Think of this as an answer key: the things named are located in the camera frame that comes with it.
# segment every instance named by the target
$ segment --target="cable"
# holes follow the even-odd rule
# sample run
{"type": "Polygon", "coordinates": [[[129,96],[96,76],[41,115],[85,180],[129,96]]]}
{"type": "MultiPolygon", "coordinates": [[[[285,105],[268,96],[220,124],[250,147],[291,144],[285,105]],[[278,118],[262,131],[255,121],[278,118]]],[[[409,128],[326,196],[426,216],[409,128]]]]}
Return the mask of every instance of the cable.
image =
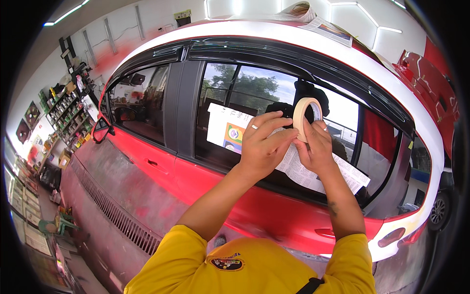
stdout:
{"type": "Polygon", "coordinates": [[[100,44],[103,43],[104,41],[109,41],[109,39],[104,39],[104,40],[102,40],[101,42],[99,42],[98,44],[93,45],[92,47],[95,47],[95,46],[97,46],[97,45],[100,45],[100,44]]]}
{"type": "Polygon", "coordinates": [[[135,27],[137,27],[137,26],[138,26],[138,25],[136,25],[136,26],[133,26],[133,27],[129,27],[129,28],[127,28],[127,29],[123,30],[123,31],[122,31],[122,34],[121,34],[121,35],[120,35],[120,36],[119,36],[117,39],[114,39],[114,41],[117,41],[119,38],[121,38],[121,37],[122,37],[122,35],[124,35],[124,33],[125,33],[127,30],[129,30],[129,29],[133,29],[133,28],[135,28],[135,27]]]}
{"type": "Polygon", "coordinates": [[[86,64],[88,66],[90,66],[90,63],[88,62],[88,55],[86,54],[88,52],[88,50],[85,50],[85,56],[86,56],[86,64]]]}

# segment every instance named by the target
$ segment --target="hand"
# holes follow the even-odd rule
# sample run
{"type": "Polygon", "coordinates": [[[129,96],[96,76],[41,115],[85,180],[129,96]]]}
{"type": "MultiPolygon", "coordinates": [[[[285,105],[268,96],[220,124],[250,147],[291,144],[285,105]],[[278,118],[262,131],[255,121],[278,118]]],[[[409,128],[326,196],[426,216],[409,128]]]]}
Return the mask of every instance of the hand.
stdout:
{"type": "Polygon", "coordinates": [[[298,134],[297,129],[290,128],[268,138],[275,129],[292,124],[292,119],[281,116],[282,111],[256,116],[250,120],[243,134],[242,159],[236,170],[253,184],[268,176],[279,165],[298,134]]]}
{"type": "Polygon", "coordinates": [[[324,172],[330,170],[332,167],[337,167],[336,162],[333,160],[331,136],[326,129],[326,124],[323,120],[316,120],[311,125],[304,119],[304,131],[307,138],[310,150],[304,142],[299,139],[294,139],[292,142],[295,144],[300,162],[308,169],[320,176],[324,172]]]}

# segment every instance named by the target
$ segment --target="tattoo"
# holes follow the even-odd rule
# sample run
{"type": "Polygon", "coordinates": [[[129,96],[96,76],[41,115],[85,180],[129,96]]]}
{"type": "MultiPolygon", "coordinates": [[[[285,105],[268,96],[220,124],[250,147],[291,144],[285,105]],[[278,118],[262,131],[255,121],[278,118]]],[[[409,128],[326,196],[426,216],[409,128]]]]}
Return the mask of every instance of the tattoo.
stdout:
{"type": "Polygon", "coordinates": [[[338,207],[336,207],[336,202],[334,202],[334,201],[328,202],[328,210],[329,210],[329,214],[331,216],[337,217],[338,207]]]}

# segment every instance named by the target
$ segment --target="bag strap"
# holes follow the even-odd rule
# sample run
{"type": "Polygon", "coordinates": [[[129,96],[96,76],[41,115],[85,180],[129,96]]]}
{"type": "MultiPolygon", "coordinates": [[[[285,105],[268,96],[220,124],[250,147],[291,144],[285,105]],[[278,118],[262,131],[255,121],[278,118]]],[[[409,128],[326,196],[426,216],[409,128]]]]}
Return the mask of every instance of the bag strap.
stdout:
{"type": "Polygon", "coordinates": [[[310,278],[308,283],[300,289],[297,294],[312,294],[321,284],[324,284],[325,281],[318,278],[310,278]]]}

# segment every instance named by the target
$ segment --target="rim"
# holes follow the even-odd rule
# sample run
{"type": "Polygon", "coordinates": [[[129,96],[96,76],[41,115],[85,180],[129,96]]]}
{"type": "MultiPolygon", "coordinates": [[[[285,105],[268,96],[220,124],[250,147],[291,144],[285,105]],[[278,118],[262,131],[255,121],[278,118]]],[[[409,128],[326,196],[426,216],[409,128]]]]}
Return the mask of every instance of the rim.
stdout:
{"type": "Polygon", "coordinates": [[[437,199],[432,206],[430,219],[432,223],[439,223],[444,218],[446,204],[442,199],[437,199]]]}

